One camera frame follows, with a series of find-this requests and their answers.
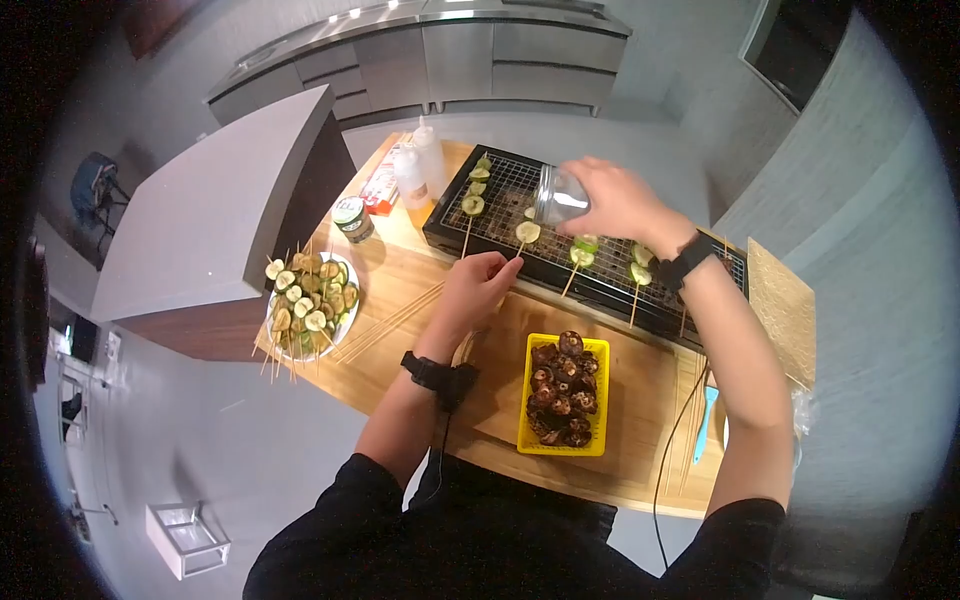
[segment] hand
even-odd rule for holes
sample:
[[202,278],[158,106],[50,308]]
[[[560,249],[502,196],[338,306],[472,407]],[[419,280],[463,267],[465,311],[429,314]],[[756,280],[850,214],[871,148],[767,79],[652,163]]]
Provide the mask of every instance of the hand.
[[510,262],[500,252],[471,254],[453,263],[430,324],[414,354],[449,363],[473,326],[493,312],[516,281],[523,259]]
[[673,259],[696,233],[681,213],[663,205],[646,181],[627,169],[586,156],[561,165],[583,185],[590,212],[557,226],[562,235],[607,235],[637,240],[659,258]]

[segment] black shirt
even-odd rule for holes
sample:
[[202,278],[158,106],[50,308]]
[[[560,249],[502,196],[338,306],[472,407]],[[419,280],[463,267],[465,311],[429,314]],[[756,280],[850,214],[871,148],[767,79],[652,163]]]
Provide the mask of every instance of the black shirt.
[[780,504],[734,502],[704,520],[658,579],[604,542],[508,498],[402,512],[393,475],[362,454],[270,540],[244,598],[762,598]]

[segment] countertop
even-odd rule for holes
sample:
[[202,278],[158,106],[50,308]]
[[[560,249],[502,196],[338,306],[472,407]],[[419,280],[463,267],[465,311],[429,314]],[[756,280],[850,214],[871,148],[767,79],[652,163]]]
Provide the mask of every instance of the countertop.
[[[359,191],[399,136],[394,133],[383,142],[342,197]],[[472,148],[444,141],[447,180],[452,180]],[[366,330],[444,280],[453,257],[427,245],[418,229],[421,223],[414,222],[421,218],[398,204],[389,217],[372,217],[376,233],[359,245],[347,242],[329,215],[317,227],[311,239],[313,251],[332,249],[345,256],[360,280],[360,310],[342,347],[348,348]],[[426,306],[352,361],[338,365],[333,351],[321,361],[297,365],[298,377],[370,414],[398,373],[403,352],[426,326],[432,308],[432,304]],[[776,324],[777,312],[768,312],[775,315]],[[565,329],[611,345],[609,429],[602,457],[543,457],[516,451],[526,336]],[[257,345],[268,351],[262,329]],[[704,366],[702,355],[642,330],[628,329],[618,319],[523,281],[508,294],[490,328],[474,338],[467,354],[481,376],[453,418],[447,452],[557,492],[651,510],[660,457],[670,428]],[[288,375],[283,370],[282,376]],[[721,402],[712,412],[707,448],[694,466],[693,446],[704,408],[703,392],[697,390],[666,457],[658,497],[658,511],[663,514],[702,517],[707,508],[723,457],[724,410]]]
[[133,192],[110,243],[98,322],[263,294],[297,177],[333,107],[321,85],[249,114],[160,167]]
[[388,3],[343,12],[328,19],[301,27],[241,57],[226,76],[207,92],[204,102],[220,96],[253,77],[294,60],[308,52],[320,50],[346,39],[373,32],[411,25],[437,24],[442,21],[523,20],[557,24],[564,27],[593,29],[609,35],[627,37],[632,30],[606,11],[578,12],[504,0],[410,0],[395,7]]

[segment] wooden table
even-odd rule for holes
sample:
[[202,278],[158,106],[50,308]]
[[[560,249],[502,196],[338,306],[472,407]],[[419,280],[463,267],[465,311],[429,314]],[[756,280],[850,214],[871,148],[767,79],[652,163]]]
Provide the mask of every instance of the wooden table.
[[[359,192],[399,136],[394,133],[383,142],[342,197]],[[448,180],[472,149],[469,144],[444,142]],[[329,215],[317,227],[313,250],[332,248],[345,256],[360,280],[360,310],[342,345],[444,280],[453,257],[426,244],[419,229],[424,216],[423,212],[411,215],[398,203],[391,216],[372,217],[376,234],[359,245],[351,245]],[[330,352],[319,364],[297,366],[299,378],[369,415],[399,371],[403,352],[426,326],[432,308],[410,317],[350,362],[338,365],[337,353]],[[453,418],[447,452],[557,492],[651,510],[667,437],[693,392],[705,358],[640,329],[628,330],[626,323],[523,281],[508,294],[491,323],[469,351],[469,361],[480,368],[481,376]],[[531,332],[565,329],[611,345],[609,429],[602,457],[554,458],[516,451],[526,337]],[[259,347],[267,351],[266,336],[261,334],[260,340]],[[694,466],[693,447],[704,408],[703,391],[697,390],[666,456],[658,496],[658,511],[663,514],[702,517],[707,508],[723,457],[724,411],[721,404],[715,407],[707,448]]]

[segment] grill grate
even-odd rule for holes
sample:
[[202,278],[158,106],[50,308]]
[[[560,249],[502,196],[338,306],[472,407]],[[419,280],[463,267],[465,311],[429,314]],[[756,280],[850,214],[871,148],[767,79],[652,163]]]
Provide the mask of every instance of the grill grate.
[[[487,189],[483,194],[484,212],[473,218],[470,236],[476,235],[495,244],[519,250],[520,242],[516,239],[515,229],[523,222],[524,209],[533,206],[534,193],[540,182],[540,168],[494,152],[488,152],[487,158],[492,167]],[[472,169],[472,163],[465,165],[465,168]],[[467,232],[469,216],[461,210],[460,201],[467,195],[469,185],[470,180],[465,180],[456,195],[450,197],[453,202],[446,203],[441,220],[443,225],[463,233]],[[627,275],[627,268],[633,260],[633,244],[631,240],[601,238],[600,249],[596,252],[593,265],[589,269],[577,270],[577,276],[609,286],[632,299],[635,285]],[[523,253],[532,254],[569,274],[573,269],[569,259],[572,245],[573,238],[559,235],[552,228],[543,228],[540,238],[524,247]],[[722,258],[724,245],[713,240],[713,251]],[[727,256],[732,261],[733,280],[740,290],[743,290],[744,260],[734,252],[728,252]],[[680,298],[655,279],[650,285],[640,287],[637,303],[640,302],[653,304],[677,319],[683,319],[684,306]],[[686,320],[684,331],[696,332],[690,319]]]

